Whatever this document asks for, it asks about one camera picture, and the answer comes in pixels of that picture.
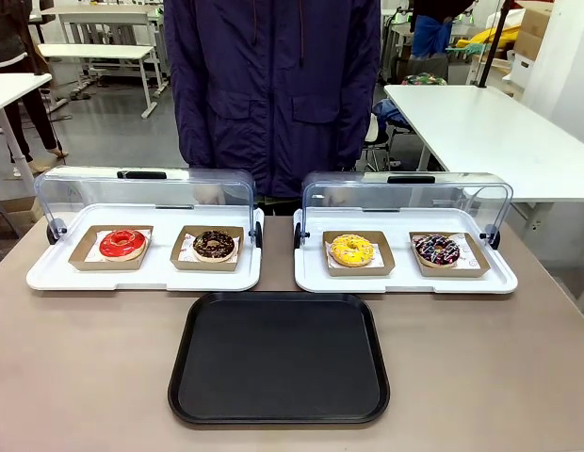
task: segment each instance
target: transparent cover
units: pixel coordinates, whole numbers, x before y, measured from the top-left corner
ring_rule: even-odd
[[[488,173],[313,173],[304,181],[301,237],[310,233],[307,221],[312,215],[322,218],[328,209],[393,214],[436,208],[467,213],[481,238],[491,241],[508,214],[511,198],[511,186]]]
[[[97,204],[247,208],[251,237],[254,233],[254,181],[241,170],[56,167],[37,178],[35,190],[55,240],[76,214]]]

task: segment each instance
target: donut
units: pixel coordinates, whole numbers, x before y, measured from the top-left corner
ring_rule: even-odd
[[[333,240],[330,254],[341,266],[366,266],[374,258],[374,246],[359,235],[344,234]]]
[[[108,261],[131,261],[143,253],[145,242],[145,235],[139,231],[112,231],[100,242],[100,253]]]
[[[449,268],[460,259],[458,244],[443,235],[425,235],[415,240],[414,246],[420,262],[425,266]]]
[[[234,255],[235,241],[223,231],[205,231],[196,237],[192,248],[199,261],[225,262]]]

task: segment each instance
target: yellow frosted donut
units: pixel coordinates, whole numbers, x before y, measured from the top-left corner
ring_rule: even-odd
[[[355,234],[337,236],[330,252],[341,266],[366,266],[374,258],[374,247],[368,240]]]

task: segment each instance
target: display case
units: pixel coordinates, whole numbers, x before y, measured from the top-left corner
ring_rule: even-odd
[[[296,282],[312,292],[510,293],[518,282],[497,247],[511,197],[511,187],[492,174],[312,174],[304,183],[302,210],[294,216]],[[355,231],[384,234],[392,271],[332,271],[324,237]],[[433,276],[416,258],[416,234],[465,237],[479,271]]]
[[[35,188],[51,246],[27,274],[33,289],[239,291],[258,282],[264,216],[254,208],[247,172],[57,167],[39,176]],[[119,225],[146,225],[151,233],[138,269],[82,271],[73,264],[74,251],[93,228]],[[178,237],[197,226],[240,231],[235,269],[181,270],[173,264]]]

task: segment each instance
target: black serving tray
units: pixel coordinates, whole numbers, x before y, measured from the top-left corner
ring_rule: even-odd
[[[351,295],[206,295],[169,384],[170,407],[192,424],[361,424],[388,399],[371,312]]]

